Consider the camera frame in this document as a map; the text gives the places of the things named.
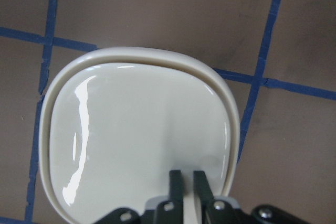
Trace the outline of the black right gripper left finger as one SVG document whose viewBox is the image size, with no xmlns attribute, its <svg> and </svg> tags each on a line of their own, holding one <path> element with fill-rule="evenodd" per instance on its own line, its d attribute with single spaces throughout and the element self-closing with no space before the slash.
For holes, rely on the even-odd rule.
<svg viewBox="0 0 336 224">
<path fill-rule="evenodd" d="M 149 199 L 142 215 L 131 208 L 121 207 L 96 223 L 183 223 L 183 177 L 180 170 L 169 172 L 169 194 Z"/>
</svg>

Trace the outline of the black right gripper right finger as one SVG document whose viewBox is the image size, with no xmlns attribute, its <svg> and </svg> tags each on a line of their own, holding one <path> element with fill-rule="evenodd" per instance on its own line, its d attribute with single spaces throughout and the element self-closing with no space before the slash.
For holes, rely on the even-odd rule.
<svg viewBox="0 0 336 224">
<path fill-rule="evenodd" d="M 193 171 L 193 190 L 200 201 L 201 223 L 308 223 L 270 204 L 258 205 L 247 214 L 235 198 L 215 196 L 202 170 Z"/>
</svg>

